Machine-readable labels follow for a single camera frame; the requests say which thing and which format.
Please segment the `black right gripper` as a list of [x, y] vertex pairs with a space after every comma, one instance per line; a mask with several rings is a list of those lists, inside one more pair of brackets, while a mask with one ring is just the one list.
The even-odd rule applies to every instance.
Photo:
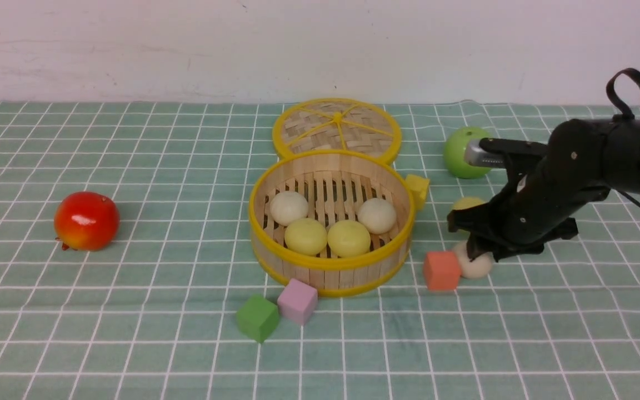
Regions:
[[603, 136], [594, 124], [571, 119], [549, 137], [548, 152], [516, 192], [507, 183], [488, 204], [451, 210], [448, 231], [467, 231], [470, 261], [490, 253], [498, 262], [541, 254], [546, 243], [569, 240], [579, 231], [574, 213], [601, 202], [610, 189], [601, 178]]

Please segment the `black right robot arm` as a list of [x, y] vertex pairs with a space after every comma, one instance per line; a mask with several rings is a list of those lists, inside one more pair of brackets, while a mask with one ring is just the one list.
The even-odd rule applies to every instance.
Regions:
[[574, 213], [611, 191], [640, 195], [640, 119], [571, 119], [546, 144], [484, 138], [470, 161], [490, 161], [508, 181], [487, 203], [447, 215], [448, 230], [467, 231], [471, 260], [540, 254], [546, 243], [578, 234]]

